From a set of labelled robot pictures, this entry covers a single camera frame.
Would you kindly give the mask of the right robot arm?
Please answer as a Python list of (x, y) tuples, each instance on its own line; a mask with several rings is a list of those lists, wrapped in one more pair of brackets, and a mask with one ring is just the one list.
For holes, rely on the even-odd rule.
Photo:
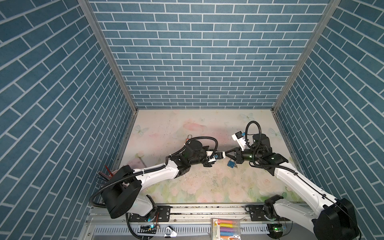
[(239, 147), (233, 149), (237, 163), (248, 161), (250, 166), (267, 171), (285, 183), (308, 205), (307, 208), (291, 203), (282, 195), (274, 195), (264, 202), (266, 219), (286, 218), (315, 234), (318, 240), (353, 240), (362, 237), (355, 207), (347, 199), (337, 199), (301, 174), (282, 155), (273, 152), (265, 134), (255, 134), (253, 143), (247, 134), (232, 136)]

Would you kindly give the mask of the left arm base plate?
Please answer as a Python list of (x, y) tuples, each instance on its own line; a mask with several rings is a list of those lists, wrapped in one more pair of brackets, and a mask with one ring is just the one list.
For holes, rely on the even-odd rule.
[(171, 206), (157, 206), (153, 208), (148, 214), (140, 216), (138, 214), (130, 214), (130, 222), (168, 222), (170, 220)]

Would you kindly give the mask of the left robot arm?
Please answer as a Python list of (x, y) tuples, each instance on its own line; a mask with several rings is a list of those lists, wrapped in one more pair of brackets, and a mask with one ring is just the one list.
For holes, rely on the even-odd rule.
[(213, 149), (203, 146), (203, 137), (187, 140), (183, 147), (166, 156), (163, 164), (149, 168), (132, 169), (121, 167), (99, 190), (93, 193), (89, 204), (97, 208), (106, 208), (112, 219), (125, 214), (136, 214), (146, 222), (152, 221), (158, 212), (158, 206), (151, 196), (142, 192), (165, 180), (176, 179), (188, 173), (193, 165), (211, 167), (215, 161), (224, 159), (227, 154), (219, 152), (219, 143), (213, 137), (207, 137), (215, 143)]

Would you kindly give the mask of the blue padlock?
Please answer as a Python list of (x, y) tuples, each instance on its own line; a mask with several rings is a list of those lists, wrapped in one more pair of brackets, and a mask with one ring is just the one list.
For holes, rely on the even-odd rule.
[(237, 164), (236, 164), (236, 162), (234, 162), (233, 160), (230, 160), (230, 161), (228, 162), (227, 166), (230, 167), (230, 168), (232, 168), (232, 169), (238, 167)]

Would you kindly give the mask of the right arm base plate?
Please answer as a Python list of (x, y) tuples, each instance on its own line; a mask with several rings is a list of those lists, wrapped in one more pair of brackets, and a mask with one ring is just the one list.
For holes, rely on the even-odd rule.
[(250, 215), (251, 221), (289, 221), (289, 219), (279, 217), (273, 207), (262, 205), (246, 205), (245, 211)]

